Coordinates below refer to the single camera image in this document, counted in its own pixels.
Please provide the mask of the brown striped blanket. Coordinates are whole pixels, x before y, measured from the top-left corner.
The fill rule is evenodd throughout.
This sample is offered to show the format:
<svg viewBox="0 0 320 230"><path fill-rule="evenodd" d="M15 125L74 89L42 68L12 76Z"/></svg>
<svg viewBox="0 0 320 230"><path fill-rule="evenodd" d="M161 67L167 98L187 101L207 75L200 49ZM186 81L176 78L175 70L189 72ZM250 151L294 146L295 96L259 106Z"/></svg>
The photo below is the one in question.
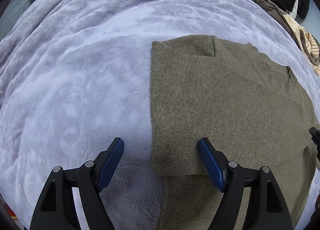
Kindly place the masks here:
<svg viewBox="0 0 320 230"><path fill-rule="evenodd" d="M308 58L316 75L319 75L319 42L316 38L271 0L252 1L286 30L300 51Z"/></svg>

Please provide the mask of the lavender plush blanket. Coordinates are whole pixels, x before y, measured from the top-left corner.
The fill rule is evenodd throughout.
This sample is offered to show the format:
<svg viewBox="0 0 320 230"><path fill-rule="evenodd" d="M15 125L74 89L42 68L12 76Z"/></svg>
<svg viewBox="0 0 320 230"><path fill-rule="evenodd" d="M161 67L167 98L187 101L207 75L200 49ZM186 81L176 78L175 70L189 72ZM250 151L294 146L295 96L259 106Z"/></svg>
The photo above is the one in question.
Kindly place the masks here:
<svg viewBox="0 0 320 230"><path fill-rule="evenodd" d="M121 137L103 204L116 229L159 229L152 43L196 35L251 44L291 67L319 120L319 77L251 0L36 0L1 41L1 194L26 227L54 166L79 167Z"/></svg>

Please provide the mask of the olive knit sweater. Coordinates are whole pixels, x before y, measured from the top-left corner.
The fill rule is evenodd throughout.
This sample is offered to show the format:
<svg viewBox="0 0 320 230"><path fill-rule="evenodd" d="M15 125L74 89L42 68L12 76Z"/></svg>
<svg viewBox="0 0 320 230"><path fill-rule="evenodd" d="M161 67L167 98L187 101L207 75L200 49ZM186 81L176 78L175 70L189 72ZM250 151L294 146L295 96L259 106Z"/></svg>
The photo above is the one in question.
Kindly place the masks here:
<svg viewBox="0 0 320 230"><path fill-rule="evenodd" d="M243 167L270 167L296 225L319 120L291 67L215 36L154 41L151 53L152 167L165 184L159 229L207 229L218 208L222 195L197 151L203 137Z"/></svg>

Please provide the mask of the grey quilted headboard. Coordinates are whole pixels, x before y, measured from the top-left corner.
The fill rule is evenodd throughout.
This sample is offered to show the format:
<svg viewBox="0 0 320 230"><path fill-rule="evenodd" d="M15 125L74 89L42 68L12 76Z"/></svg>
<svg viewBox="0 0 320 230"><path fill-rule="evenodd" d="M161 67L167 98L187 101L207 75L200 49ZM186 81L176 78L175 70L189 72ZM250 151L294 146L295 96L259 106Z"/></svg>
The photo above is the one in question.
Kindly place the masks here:
<svg viewBox="0 0 320 230"><path fill-rule="evenodd" d="M1 40L8 35L19 17L34 0L11 0L1 16Z"/></svg>

